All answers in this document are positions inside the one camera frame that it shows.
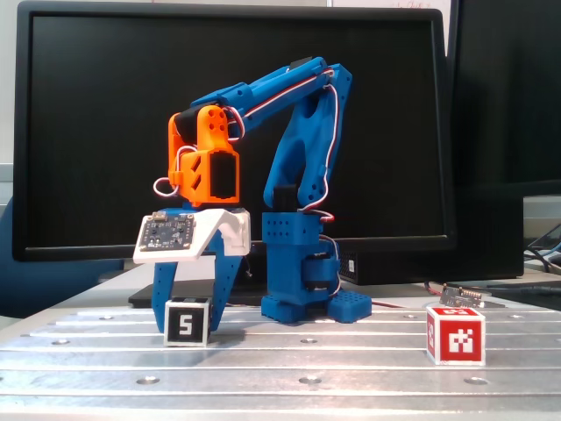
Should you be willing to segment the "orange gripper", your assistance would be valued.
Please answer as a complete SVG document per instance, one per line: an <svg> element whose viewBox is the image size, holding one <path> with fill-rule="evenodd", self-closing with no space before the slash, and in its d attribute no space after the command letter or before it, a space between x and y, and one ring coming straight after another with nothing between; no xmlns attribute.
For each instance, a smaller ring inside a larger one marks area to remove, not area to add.
<svg viewBox="0 0 561 421"><path fill-rule="evenodd" d="M177 193L194 207L239 203L239 154L229 141L226 112L206 103L174 114L168 122L168 179ZM214 332L229 302L242 255L227 256L224 239L215 234L207 246L215 255L215 280L209 330ZM165 307L170 299L178 263L156 263L152 308L164 332Z"/></svg>

